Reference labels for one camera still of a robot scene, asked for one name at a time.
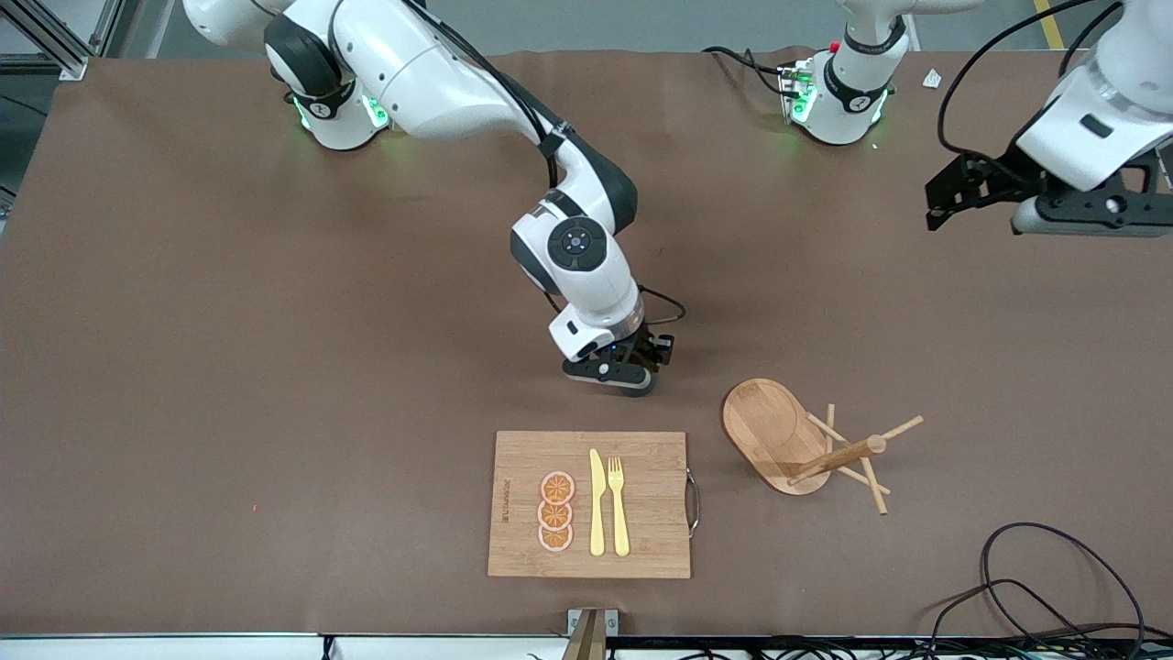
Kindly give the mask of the wooden cup rack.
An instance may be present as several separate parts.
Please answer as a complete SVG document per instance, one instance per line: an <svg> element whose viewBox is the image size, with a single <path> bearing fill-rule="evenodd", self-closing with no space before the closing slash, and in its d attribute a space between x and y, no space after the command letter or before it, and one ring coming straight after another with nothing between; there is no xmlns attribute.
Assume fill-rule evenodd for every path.
<svg viewBox="0 0 1173 660"><path fill-rule="evenodd" d="M842 475L866 487L877 513L888 515L884 498L891 489L880 483L872 460L925 419L915 416L891 430L850 442L835 429L835 413L838 408L829 404L820 417L779 381L747 379L726 394L720 421L730 443L774 491L812 496L833 475Z"/></svg>

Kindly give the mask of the bamboo cutting board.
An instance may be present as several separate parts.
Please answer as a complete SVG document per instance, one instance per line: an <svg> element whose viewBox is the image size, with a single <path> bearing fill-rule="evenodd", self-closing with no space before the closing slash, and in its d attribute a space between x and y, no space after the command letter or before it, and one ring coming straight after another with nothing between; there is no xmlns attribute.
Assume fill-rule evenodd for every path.
<svg viewBox="0 0 1173 660"><path fill-rule="evenodd" d="M589 551L591 469L589 451L621 457L625 472L630 554L613 547L612 494L602 501L605 553ZM686 510L686 441L683 433L499 431L487 572L495 578L687 579L691 526ZM541 547L537 506L541 479L552 471L576 482L570 502L574 542L560 553Z"/></svg>

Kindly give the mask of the yellow plastic knife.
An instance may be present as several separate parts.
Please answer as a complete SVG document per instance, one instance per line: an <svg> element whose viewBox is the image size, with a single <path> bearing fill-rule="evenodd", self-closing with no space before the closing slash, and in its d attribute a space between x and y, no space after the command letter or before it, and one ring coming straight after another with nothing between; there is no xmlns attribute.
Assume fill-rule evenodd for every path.
<svg viewBox="0 0 1173 660"><path fill-rule="evenodd" d="M589 551L592 556L605 553L605 532L602 512L602 501L608 489L606 472L602 465L602 456L595 449L589 451L591 469L591 524Z"/></svg>

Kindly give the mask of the yellow plastic fork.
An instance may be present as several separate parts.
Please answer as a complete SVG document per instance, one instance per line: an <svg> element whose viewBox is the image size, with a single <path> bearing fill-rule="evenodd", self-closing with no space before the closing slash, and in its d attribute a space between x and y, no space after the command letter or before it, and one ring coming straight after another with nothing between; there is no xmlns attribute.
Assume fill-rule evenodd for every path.
<svg viewBox="0 0 1173 660"><path fill-rule="evenodd" d="M613 509L613 547L617 556L628 556L631 552L631 540L628 530L628 510L623 499L625 487L625 472L621 464L621 456L609 456L606 463L608 488L612 494Z"/></svg>

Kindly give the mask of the white edge panel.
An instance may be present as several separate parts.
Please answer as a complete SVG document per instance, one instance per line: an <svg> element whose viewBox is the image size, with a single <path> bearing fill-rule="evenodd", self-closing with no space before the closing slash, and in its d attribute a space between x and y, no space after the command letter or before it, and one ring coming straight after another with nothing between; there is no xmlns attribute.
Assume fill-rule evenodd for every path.
<svg viewBox="0 0 1173 660"><path fill-rule="evenodd" d="M0 637L0 660L561 660L560 637Z"/></svg>

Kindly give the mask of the metal mount bracket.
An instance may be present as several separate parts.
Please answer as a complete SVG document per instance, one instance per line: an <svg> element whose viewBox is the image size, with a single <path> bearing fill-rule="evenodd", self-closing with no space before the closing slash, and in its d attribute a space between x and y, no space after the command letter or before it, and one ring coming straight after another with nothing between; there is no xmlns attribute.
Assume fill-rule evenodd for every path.
<svg viewBox="0 0 1173 660"><path fill-rule="evenodd" d="M571 608L568 642L561 660L608 660L608 642L619 635L619 610Z"/></svg>

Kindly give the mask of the aluminium frame profile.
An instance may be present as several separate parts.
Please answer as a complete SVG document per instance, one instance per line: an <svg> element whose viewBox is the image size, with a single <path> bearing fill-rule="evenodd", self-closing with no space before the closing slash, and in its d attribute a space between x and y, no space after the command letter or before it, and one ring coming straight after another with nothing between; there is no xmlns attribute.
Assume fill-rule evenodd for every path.
<svg viewBox="0 0 1173 660"><path fill-rule="evenodd" d="M0 74L84 76L89 60L116 56L138 0L0 0Z"/></svg>

